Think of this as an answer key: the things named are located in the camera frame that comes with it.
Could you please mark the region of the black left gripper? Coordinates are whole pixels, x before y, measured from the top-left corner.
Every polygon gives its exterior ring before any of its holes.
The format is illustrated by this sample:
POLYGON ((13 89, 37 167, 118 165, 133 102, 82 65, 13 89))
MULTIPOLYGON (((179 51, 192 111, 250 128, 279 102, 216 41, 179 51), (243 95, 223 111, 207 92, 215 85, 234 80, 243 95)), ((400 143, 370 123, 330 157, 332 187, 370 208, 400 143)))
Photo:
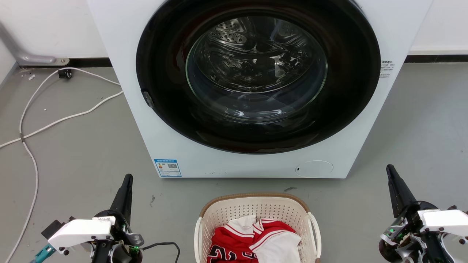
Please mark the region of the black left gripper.
POLYGON ((142 235, 134 233, 130 228, 133 197, 133 175, 126 174, 118 189, 110 210, 101 211, 93 217, 94 220, 110 221, 110 236, 115 241, 123 241, 132 247, 142 247, 145 243, 142 235))

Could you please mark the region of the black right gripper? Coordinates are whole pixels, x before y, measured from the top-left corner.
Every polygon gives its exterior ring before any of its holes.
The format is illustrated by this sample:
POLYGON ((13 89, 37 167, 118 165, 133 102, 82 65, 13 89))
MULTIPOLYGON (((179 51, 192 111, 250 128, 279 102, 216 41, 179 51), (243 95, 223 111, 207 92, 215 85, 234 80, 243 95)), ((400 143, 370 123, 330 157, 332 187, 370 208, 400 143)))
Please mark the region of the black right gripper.
POLYGON ((388 188, 395 221, 392 223, 392 239, 403 240, 410 233, 419 233, 422 221, 419 211, 437 210, 434 204, 417 201, 403 178, 392 164, 386 166, 388 188))

